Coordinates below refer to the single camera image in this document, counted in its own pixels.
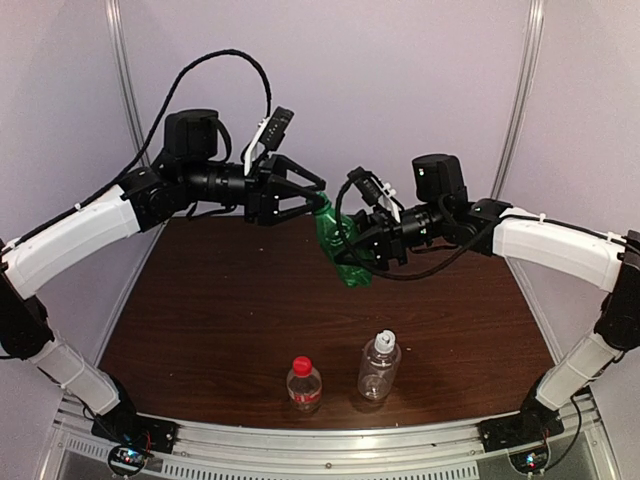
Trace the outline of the clear bottle red label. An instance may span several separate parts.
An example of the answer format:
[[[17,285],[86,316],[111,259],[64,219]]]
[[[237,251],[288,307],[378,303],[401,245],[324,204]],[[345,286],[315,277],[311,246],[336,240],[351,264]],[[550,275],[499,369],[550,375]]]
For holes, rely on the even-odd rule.
[[[322,397],[322,378],[313,365],[309,376],[296,376],[291,369],[287,375],[286,387],[291,404],[299,411],[311,413],[320,406]]]

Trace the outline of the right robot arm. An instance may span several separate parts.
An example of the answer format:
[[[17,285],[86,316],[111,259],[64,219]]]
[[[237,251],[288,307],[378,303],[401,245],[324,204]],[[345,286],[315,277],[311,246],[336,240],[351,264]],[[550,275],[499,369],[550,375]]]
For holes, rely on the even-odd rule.
[[[356,189],[365,209],[338,221],[335,260],[390,278],[411,249],[442,241],[451,255],[417,273],[426,279],[469,252],[504,259],[556,356],[513,419],[517,438],[533,441],[571,397],[638,348],[639,235],[591,230],[497,199],[472,201],[452,155],[421,156],[411,166],[413,207],[373,172],[348,174],[339,195]]]

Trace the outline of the circuit board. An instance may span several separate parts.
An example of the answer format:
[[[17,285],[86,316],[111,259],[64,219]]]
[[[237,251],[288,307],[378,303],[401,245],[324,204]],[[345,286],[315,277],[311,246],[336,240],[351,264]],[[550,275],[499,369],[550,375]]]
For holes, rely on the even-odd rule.
[[[544,470],[549,463],[549,459],[549,449],[542,446],[509,453],[511,466],[522,475],[534,475]]]
[[[109,451],[107,465],[116,475],[136,475],[145,468],[149,458],[149,453],[125,445],[117,445]]]

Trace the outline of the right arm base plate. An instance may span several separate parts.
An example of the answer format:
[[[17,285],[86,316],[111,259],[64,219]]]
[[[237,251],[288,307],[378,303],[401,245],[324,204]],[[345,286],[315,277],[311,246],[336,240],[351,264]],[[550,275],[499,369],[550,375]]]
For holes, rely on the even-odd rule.
[[[481,421],[478,431],[485,452],[512,449],[530,443],[540,443],[549,436],[564,432],[557,415],[545,417],[537,413],[518,412]]]

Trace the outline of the red bottle cap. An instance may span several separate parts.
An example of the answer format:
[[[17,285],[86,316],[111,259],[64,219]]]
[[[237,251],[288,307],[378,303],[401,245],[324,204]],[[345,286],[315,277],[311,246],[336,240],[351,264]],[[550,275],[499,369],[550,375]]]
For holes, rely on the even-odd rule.
[[[310,358],[298,356],[292,362],[292,371],[296,376],[306,377],[313,371],[313,364]]]

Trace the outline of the green plastic bottle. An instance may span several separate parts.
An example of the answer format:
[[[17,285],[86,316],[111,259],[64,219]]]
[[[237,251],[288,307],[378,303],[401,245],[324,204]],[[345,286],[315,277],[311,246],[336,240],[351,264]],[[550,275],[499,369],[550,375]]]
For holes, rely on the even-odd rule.
[[[328,196],[324,192],[318,193],[322,200],[320,207],[313,210],[316,226],[316,238],[325,256],[335,268],[338,278],[349,288],[369,287],[373,275],[359,264],[345,265],[337,262],[336,257],[345,252],[350,256],[337,228],[337,214]]]

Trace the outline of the left rear aluminium post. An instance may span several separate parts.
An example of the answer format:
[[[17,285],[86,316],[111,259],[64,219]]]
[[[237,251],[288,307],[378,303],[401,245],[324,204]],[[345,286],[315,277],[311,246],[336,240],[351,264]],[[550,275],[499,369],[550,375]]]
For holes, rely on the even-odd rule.
[[[106,0],[105,12],[125,120],[134,152],[137,153],[143,146],[145,136],[131,77],[120,2],[118,0]]]

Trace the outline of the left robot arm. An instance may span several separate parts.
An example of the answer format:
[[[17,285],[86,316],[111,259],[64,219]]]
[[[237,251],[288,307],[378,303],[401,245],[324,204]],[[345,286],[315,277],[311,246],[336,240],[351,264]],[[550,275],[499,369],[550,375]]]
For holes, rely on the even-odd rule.
[[[230,137],[214,110],[184,110],[165,120],[164,145],[149,167],[125,173],[84,206],[35,234],[1,248],[1,346],[27,360],[81,399],[123,444],[137,442],[144,424],[122,387],[86,362],[48,324],[38,291],[106,246],[149,231],[200,202],[235,208],[259,226],[273,226],[324,204],[325,182],[277,149],[293,119],[279,107],[259,124],[240,163],[218,159]]]

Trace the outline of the aluminium post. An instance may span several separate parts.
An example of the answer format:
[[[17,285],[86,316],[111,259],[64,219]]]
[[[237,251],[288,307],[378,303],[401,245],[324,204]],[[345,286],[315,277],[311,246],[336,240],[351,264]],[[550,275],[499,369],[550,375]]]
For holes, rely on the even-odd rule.
[[[511,114],[507,123],[503,147],[498,162],[491,198],[499,199],[504,191],[510,167],[515,158],[517,143],[521,134],[526,114],[528,99],[533,86],[539,52],[544,32],[546,2],[531,0],[524,29],[524,43],[512,103]]]
[[[125,120],[134,152],[137,153],[143,146],[145,136],[131,77],[120,2],[118,0],[106,0],[105,12]]]

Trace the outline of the left circuit board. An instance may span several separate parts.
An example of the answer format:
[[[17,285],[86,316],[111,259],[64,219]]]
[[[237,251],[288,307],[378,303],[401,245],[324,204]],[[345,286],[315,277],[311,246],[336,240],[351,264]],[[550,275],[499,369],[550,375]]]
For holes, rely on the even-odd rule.
[[[117,445],[109,451],[107,465],[116,475],[136,475],[145,468],[149,458],[149,453],[125,445]]]

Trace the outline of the right rear aluminium post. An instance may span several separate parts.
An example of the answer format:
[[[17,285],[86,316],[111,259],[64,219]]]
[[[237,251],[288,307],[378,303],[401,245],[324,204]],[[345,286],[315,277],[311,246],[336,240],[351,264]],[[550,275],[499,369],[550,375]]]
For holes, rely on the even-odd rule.
[[[544,32],[546,2],[531,0],[524,29],[524,43],[512,103],[511,114],[507,123],[503,147],[498,162],[491,198],[499,199],[504,191],[510,167],[515,158],[517,143],[521,134],[526,114],[528,99],[533,86],[539,52]]]

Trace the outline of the clear bottle white cap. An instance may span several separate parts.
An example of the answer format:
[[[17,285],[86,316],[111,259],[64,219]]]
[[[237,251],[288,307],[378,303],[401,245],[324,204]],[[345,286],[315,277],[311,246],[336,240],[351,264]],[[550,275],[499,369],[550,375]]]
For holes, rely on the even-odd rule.
[[[381,401],[390,393],[402,352],[392,330],[378,332],[363,350],[358,374],[358,391],[367,400]]]

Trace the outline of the right circuit board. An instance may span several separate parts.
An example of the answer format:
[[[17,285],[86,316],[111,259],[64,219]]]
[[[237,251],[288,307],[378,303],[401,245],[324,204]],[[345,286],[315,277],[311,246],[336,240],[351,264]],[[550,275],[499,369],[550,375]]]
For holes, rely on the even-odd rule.
[[[549,463],[549,459],[549,449],[542,446],[509,453],[511,466],[522,475],[534,475],[544,470]]]

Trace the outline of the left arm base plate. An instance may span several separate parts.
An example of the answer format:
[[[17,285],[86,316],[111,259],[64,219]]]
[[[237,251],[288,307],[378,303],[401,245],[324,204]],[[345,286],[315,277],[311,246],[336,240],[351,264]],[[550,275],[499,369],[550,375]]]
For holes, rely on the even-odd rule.
[[[173,452],[178,424],[144,415],[107,418],[97,415],[91,433],[137,450],[170,454]]]

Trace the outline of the front aluminium frame rail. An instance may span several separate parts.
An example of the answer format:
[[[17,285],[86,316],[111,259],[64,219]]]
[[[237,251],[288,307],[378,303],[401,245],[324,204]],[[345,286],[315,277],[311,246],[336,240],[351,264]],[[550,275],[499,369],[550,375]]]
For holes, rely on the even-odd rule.
[[[488,451],[481,420],[367,430],[257,429],[173,420],[170,453],[154,451],[131,479],[621,479],[599,411],[590,394],[576,399],[579,415],[561,409],[564,432],[547,444]],[[82,406],[63,397],[36,479],[123,479],[107,464],[114,442],[91,434]],[[544,475],[521,473],[525,451],[549,447]]]

